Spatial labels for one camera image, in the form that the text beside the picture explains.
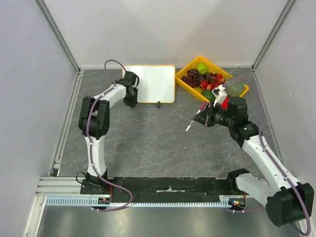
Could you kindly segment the orange framed whiteboard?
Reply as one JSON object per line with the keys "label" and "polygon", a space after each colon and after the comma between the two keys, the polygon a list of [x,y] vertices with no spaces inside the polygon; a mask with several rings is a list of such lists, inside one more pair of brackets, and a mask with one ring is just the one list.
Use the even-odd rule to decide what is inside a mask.
{"label": "orange framed whiteboard", "polygon": [[173,65],[125,65],[140,79],[138,103],[171,104],[175,101],[175,67]]}

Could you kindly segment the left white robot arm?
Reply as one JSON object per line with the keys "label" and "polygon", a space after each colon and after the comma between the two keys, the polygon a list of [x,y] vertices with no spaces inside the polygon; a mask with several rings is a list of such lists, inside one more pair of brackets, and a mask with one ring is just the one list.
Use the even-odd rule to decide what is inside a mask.
{"label": "left white robot arm", "polygon": [[79,129],[87,145],[88,169],[81,183],[81,194],[105,194],[111,188],[104,158],[104,140],[110,127],[110,108],[119,100],[134,108],[137,105],[138,85],[139,77],[127,71],[122,79],[113,82],[104,92],[83,98]]}

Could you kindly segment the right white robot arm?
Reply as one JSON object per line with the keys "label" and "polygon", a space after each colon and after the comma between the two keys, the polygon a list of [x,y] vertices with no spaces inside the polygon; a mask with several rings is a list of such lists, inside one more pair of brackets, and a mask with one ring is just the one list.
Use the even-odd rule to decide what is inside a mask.
{"label": "right white robot arm", "polygon": [[248,119],[245,99],[230,98],[227,109],[216,103],[207,104],[193,121],[205,127],[227,127],[231,138],[253,159],[266,179],[263,182],[246,170],[236,170],[226,182],[229,193],[235,195],[243,191],[251,195],[264,206],[277,227],[306,220],[307,228],[311,228],[314,189],[309,183],[302,184],[279,161],[258,126]]}

